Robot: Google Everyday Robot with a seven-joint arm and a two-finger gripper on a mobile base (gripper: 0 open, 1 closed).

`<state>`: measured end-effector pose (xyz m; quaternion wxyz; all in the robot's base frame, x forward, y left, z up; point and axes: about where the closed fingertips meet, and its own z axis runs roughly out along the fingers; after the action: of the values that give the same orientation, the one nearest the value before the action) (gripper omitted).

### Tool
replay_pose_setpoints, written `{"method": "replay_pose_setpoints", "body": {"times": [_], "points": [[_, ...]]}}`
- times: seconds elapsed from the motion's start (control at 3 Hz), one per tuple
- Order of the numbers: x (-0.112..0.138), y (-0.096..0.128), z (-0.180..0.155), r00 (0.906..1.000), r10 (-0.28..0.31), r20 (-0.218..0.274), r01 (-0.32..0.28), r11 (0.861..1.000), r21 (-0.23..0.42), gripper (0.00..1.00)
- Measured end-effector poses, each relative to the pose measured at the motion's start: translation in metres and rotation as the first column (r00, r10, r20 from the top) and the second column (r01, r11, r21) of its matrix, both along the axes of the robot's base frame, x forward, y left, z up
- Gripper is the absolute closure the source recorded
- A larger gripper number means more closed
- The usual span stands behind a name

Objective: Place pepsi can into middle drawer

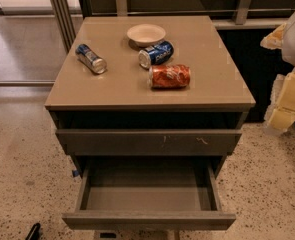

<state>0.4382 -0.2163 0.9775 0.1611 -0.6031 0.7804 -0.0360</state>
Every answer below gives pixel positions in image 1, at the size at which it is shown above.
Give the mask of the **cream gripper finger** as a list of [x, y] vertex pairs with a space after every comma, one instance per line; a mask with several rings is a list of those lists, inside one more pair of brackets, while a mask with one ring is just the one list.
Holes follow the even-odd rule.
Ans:
[[295, 68], [274, 81], [271, 104], [267, 109], [267, 127], [286, 132], [295, 122]]
[[281, 49], [285, 27], [285, 23], [278, 26], [273, 32], [262, 39], [260, 46], [270, 50]]

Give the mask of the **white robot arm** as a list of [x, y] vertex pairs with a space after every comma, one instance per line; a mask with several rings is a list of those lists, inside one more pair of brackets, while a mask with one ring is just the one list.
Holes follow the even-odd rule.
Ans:
[[273, 83], [265, 116], [265, 131], [281, 135], [295, 126], [295, 12], [282, 25], [264, 37], [260, 45], [266, 49], [280, 49], [282, 60], [293, 65], [286, 76], [278, 74]]

